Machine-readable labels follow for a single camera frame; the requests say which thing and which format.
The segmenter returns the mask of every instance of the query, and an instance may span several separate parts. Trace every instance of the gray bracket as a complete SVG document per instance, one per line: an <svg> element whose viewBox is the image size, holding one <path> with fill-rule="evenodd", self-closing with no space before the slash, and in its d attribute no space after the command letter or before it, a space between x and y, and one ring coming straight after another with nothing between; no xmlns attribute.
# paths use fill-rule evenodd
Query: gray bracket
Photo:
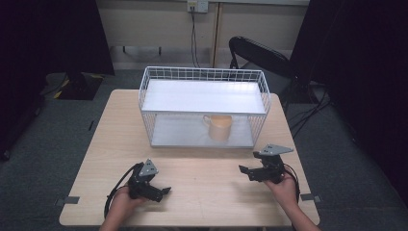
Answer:
<svg viewBox="0 0 408 231"><path fill-rule="evenodd" d="M293 149L289 147L279 146L279 145L269 143L267 146L265 146L260 151L259 154L263 156L275 156L275 155L280 155L282 153L288 153L288 152L293 152Z"/></svg>
<svg viewBox="0 0 408 231"><path fill-rule="evenodd" d="M144 163L144 166L139 172L139 176L154 175L157 173L159 173L159 171L154 166L153 162L150 159L147 159L146 163Z"/></svg>

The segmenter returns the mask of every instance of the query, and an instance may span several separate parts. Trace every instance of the human hand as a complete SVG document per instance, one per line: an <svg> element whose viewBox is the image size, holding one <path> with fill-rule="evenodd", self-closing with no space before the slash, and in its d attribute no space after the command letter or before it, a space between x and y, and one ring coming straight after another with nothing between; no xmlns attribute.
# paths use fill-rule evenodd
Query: human hand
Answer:
<svg viewBox="0 0 408 231"><path fill-rule="evenodd" d="M285 167L285 170L291 172L289 167ZM274 184L270 180L264 181L264 183L282 207L297 206L295 182L288 172L284 172L283 180L279 184Z"/></svg>
<svg viewBox="0 0 408 231"><path fill-rule="evenodd" d="M109 213L99 230L117 230L120 224L133 214L135 208L147 200L148 199L144 197L132 199L129 196L129 187L125 186L120 188L115 193Z"/></svg>

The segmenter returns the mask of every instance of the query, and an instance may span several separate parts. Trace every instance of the gray carpet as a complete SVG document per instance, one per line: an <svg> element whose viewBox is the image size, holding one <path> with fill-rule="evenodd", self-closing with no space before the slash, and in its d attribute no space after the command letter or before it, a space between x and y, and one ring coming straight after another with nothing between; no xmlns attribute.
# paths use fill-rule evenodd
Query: gray carpet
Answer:
<svg viewBox="0 0 408 231"><path fill-rule="evenodd" d="M61 226L62 207L55 202L69 194L112 90L136 89L141 75L137 70L117 71L105 78L92 101L46 96L39 116L11 149L11 159L0 163L0 230L97 230ZM63 77L48 76L47 90ZM314 106L291 105L288 118ZM321 229L408 230L407 208L377 165L352 141L334 107L311 117L294 141L311 191L321 198Z"/></svg>

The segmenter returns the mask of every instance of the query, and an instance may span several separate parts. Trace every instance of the chair backrest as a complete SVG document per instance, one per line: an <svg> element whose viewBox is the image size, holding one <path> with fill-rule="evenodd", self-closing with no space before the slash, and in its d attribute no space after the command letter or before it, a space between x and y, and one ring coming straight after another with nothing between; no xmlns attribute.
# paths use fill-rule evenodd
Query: chair backrest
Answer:
<svg viewBox="0 0 408 231"><path fill-rule="evenodd" d="M247 61L276 74L294 78L290 61L281 53L263 44L244 37L233 37L229 40L232 55L230 68L238 69L236 55Z"/></svg>

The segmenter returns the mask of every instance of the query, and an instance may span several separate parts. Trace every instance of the wooden table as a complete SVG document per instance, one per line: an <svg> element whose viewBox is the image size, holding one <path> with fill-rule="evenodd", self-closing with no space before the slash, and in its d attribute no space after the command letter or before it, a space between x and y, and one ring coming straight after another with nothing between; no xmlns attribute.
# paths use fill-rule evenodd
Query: wooden table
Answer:
<svg viewBox="0 0 408 231"><path fill-rule="evenodd" d="M163 227L269 227L291 222L263 183L249 181L239 165L261 167L249 148L151 147L141 119L138 90L114 90L89 145L69 196L78 204L65 204L60 223L98 226L104 205L120 177L132 165L151 159L159 174L150 182L171 192L160 202L139 207L124 225ZM273 143L291 147L282 155L310 193L278 97L272 106L254 150ZM313 200L299 201L314 223L319 215Z"/></svg>

